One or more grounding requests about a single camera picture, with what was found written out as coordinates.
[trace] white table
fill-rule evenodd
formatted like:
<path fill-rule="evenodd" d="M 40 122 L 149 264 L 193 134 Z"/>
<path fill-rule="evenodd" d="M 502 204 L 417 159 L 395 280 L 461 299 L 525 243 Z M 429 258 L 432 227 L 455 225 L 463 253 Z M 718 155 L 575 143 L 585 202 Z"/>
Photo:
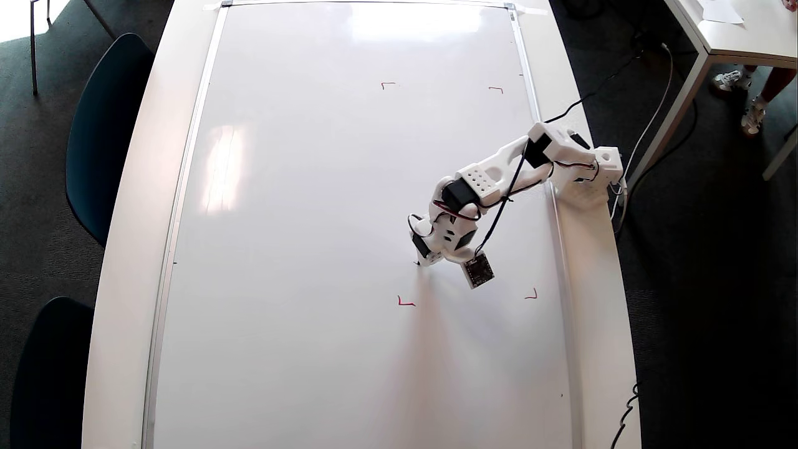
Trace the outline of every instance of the white table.
<path fill-rule="evenodd" d="M 178 175 L 196 91 L 215 23 L 203 2 L 177 0 L 166 25 L 125 164 L 97 294 L 86 380 L 83 446 L 138 448 L 151 356 L 152 325 L 164 273 Z M 578 97 L 551 8 L 519 18 L 533 65 L 544 117 Z M 590 141 L 581 109 L 563 119 Z M 634 357 L 618 254 L 606 208 L 576 210 L 559 204 L 570 272 L 572 321 L 577 347 L 572 367 L 583 408 L 581 447 L 608 447 L 635 383 Z M 626 418 L 618 447 L 639 447 L 638 413 Z"/>
<path fill-rule="evenodd" d="M 712 64 L 796 68 L 798 22 L 779 0 L 731 0 L 745 23 L 703 20 L 697 0 L 665 0 L 698 56 L 668 115 L 632 172 L 630 188 L 661 155 Z"/>

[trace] red corner mark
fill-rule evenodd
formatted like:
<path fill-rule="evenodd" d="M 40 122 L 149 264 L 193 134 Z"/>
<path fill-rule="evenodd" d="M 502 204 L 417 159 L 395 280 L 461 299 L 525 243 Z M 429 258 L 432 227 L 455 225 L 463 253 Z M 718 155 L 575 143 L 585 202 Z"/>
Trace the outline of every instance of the red corner mark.
<path fill-rule="evenodd" d="M 416 305 L 413 304 L 413 303 L 403 303 L 403 302 L 401 302 L 401 296 L 399 296 L 399 295 L 397 295 L 397 298 L 399 298 L 399 305 L 412 305 L 413 307 L 416 307 Z"/>

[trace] red wire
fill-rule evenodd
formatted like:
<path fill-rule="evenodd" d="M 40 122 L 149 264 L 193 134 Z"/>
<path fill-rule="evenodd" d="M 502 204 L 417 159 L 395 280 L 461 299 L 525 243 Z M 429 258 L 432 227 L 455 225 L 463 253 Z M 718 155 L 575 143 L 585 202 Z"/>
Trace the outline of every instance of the red wire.
<path fill-rule="evenodd" d="M 440 200 L 433 200 L 433 204 L 434 204 L 434 205 L 436 205 L 436 206 L 438 206 L 439 208 L 443 209 L 443 211 L 444 211 L 444 212 L 446 212 L 447 214 L 449 214 L 449 215 L 453 215 L 453 216 L 455 216 L 455 217 L 457 217 L 457 218 L 462 218 L 463 220 L 468 220 L 468 221 L 477 221 L 477 220 L 479 220 L 480 218 L 482 218 L 482 212 L 480 212 L 480 210 L 479 210 L 479 209 L 477 209 L 477 210 L 476 210 L 476 213 L 478 214 L 478 215 L 477 215 L 477 217 L 476 217 L 476 218 L 473 218 L 473 217 L 467 217 L 467 216 L 465 216 L 465 215 L 462 215 L 462 214 L 459 214 L 459 213 L 457 213 L 457 212 L 454 212 L 454 211 L 452 211 L 452 210 L 449 210 L 449 209 L 447 209 L 447 208 L 446 208 L 446 205 L 444 204 L 444 202 L 443 202 L 443 201 L 440 201 Z"/>
<path fill-rule="evenodd" d="M 578 162 L 567 163 L 567 162 L 559 162 L 559 161 L 557 161 L 556 164 L 559 165 L 560 167 L 566 167 L 566 168 L 568 168 L 568 167 L 584 167 L 586 169 L 595 168 L 593 166 L 593 164 L 580 164 Z"/>

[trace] leg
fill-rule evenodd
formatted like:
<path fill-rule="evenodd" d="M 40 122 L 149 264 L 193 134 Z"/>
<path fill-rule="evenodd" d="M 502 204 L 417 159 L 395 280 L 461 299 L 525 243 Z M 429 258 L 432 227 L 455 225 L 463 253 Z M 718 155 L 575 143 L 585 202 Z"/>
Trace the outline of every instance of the leg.
<path fill-rule="evenodd" d="M 773 158 L 772 161 L 770 161 L 770 164 L 768 164 L 768 168 L 764 170 L 764 173 L 762 173 L 762 178 L 765 181 L 769 181 L 770 178 L 773 176 L 773 174 L 776 172 L 776 170 L 778 170 L 779 167 L 781 167 L 781 164 L 782 162 L 784 162 L 784 159 L 787 159 L 787 155 L 789 155 L 796 147 L 796 143 L 798 143 L 798 137 L 796 137 L 796 127 L 793 126 L 792 133 L 790 134 L 790 137 L 787 139 L 787 142 L 784 143 L 784 146 L 781 147 L 779 153 L 776 155 L 776 157 Z"/>
<path fill-rule="evenodd" d="M 89 0 L 83 0 L 83 2 L 86 4 L 86 6 L 89 7 L 89 10 L 92 11 L 92 14 L 94 14 L 94 17 L 97 18 L 97 21 L 105 29 L 105 32 L 108 33 L 108 36 L 110 36 L 111 39 L 116 41 L 117 36 L 111 30 L 111 27 L 108 26 L 108 23 L 102 18 L 102 16 L 100 16 L 100 13 L 97 12 L 97 9 L 94 7 L 94 5 L 92 5 L 92 3 Z"/>
<path fill-rule="evenodd" d="M 793 78 L 796 77 L 796 70 L 795 69 L 783 69 L 781 67 L 773 67 L 773 70 L 770 72 L 770 76 L 768 76 L 768 80 L 764 84 L 764 88 L 762 89 L 762 99 L 767 101 L 768 103 L 776 97 L 785 87 L 787 84 L 792 81 Z"/>
<path fill-rule="evenodd" d="M 756 66 L 743 66 L 743 70 L 717 74 L 709 83 L 710 90 L 720 98 L 726 98 L 730 93 L 748 92 L 751 88 L 751 76 L 756 69 Z"/>
<path fill-rule="evenodd" d="M 34 78 L 34 96 L 39 94 L 36 85 L 36 31 L 34 30 L 34 3 L 30 3 L 30 73 Z"/>
<path fill-rule="evenodd" d="M 687 79 L 685 79 L 685 84 L 681 87 L 679 95 L 676 97 L 674 104 L 670 107 L 668 115 L 666 115 L 665 120 L 657 131 L 657 135 L 654 136 L 654 139 L 651 141 L 651 145 L 649 145 L 646 153 L 643 154 L 643 158 L 640 160 L 637 167 L 635 167 L 634 172 L 632 172 L 632 178 L 629 181 L 629 189 L 632 189 L 634 184 L 640 179 L 643 171 L 649 168 L 662 155 L 665 145 L 668 145 L 668 140 L 674 135 L 681 118 L 690 107 L 690 102 L 693 100 L 693 97 L 696 96 L 696 92 L 701 87 L 711 65 L 709 55 L 704 50 L 698 49 L 698 57 L 693 63 L 693 68 L 687 75 Z"/>
<path fill-rule="evenodd" d="M 744 136 L 755 137 L 759 134 L 764 120 L 764 110 L 768 107 L 768 103 L 795 77 L 795 69 L 773 68 L 764 84 L 762 93 L 753 99 L 751 106 L 745 111 L 745 115 L 740 120 L 740 127 Z"/>

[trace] chair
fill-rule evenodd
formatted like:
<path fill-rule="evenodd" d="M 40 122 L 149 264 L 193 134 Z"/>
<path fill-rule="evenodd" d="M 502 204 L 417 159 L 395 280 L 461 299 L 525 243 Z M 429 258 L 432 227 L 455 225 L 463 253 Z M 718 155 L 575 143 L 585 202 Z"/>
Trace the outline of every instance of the chair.
<path fill-rule="evenodd" d="M 38 84 L 36 82 L 36 32 L 34 31 L 34 3 L 38 2 L 39 0 L 30 0 L 30 74 L 34 78 L 34 96 L 39 94 Z M 83 3 L 89 8 L 89 10 L 94 14 L 94 17 L 97 21 L 102 25 L 105 32 L 108 33 L 108 36 L 111 39 L 116 40 L 117 36 L 111 30 L 111 27 L 108 23 L 102 18 L 99 12 L 97 12 L 97 8 L 90 2 L 90 0 L 83 0 Z M 49 20 L 49 0 L 47 0 L 47 25 L 52 26 L 53 23 Z"/>
<path fill-rule="evenodd" d="M 121 35 L 94 68 L 69 131 L 66 198 L 103 247 L 154 58 L 140 37 Z"/>
<path fill-rule="evenodd" d="M 59 296 L 39 312 L 11 399 L 12 449 L 81 446 L 94 310 Z"/>

